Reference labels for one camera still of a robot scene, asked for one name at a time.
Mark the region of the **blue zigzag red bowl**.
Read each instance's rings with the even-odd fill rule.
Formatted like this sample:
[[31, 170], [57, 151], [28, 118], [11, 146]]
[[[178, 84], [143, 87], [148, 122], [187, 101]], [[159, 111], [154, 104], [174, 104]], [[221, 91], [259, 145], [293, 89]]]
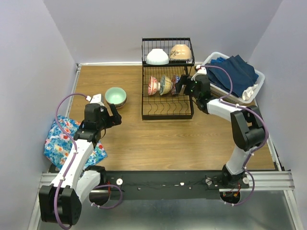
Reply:
[[178, 75], [173, 75], [171, 78], [172, 88], [171, 88], [171, 95], [175, 96], [178, 95], [178, 92], [176, 90], [176, 84], [179, 83], [180, 77]]

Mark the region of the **yellow dotted teal bowl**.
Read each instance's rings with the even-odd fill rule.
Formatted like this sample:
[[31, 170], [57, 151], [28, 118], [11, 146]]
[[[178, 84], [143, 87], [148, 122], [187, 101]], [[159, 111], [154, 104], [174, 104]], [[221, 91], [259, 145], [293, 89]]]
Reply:
[[168, 94], [172, 89], [172, 85], [173, 83], [171, 79], [163, 75], [160, 81], [160, 90], [159, 90], [160, 95]]

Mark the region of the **mint green bowl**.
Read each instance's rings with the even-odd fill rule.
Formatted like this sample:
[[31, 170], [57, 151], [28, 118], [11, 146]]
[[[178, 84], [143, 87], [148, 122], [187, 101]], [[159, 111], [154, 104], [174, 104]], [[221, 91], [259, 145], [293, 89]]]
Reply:
[[120, 87], [111, 87], [105, 93], [105, 99], [109, 104], [120, 105], [127, 99], [126, 92]]

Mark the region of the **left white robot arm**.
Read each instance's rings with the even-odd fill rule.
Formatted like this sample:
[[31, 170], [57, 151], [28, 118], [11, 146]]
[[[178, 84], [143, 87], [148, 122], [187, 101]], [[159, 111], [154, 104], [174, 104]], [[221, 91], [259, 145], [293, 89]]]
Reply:
[[57, 223], [62, 229], [69, 230], [81, 215], [82, 203], [94, 189], [115, 188], [119, 197], [122, 190], [110, 184], [106, 179], [106, 171], [101, 166], [84, 168], [92, 154], [101, 131], [121, 124], [121, 115], [114, 104], [110, 104], [112, 113], [102, 103], [89, 103], [85, 106], [84, 120], [74, 134], [73, 147], [58, 175], [50, 185], [40, 188], [39, 206], [43, 222]]

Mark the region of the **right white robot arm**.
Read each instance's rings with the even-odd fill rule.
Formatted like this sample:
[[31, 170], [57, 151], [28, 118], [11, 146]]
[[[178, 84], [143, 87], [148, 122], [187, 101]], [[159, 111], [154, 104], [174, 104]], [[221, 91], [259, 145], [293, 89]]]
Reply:
[[184, 94], [195, 99], [198, 109], [206, 114], [216, 115], [231, 123], [234, 151], [223, 166], [218, 183], [233, 187], [245, 173], [252, 154], [266, 143], [268, 131], [257, 106], [240, 106], [228, 103], [211, 95], [209, 79], [205, 75], [195, 78], [182, 75], [173, 86], [176, 93], [182, 88]]

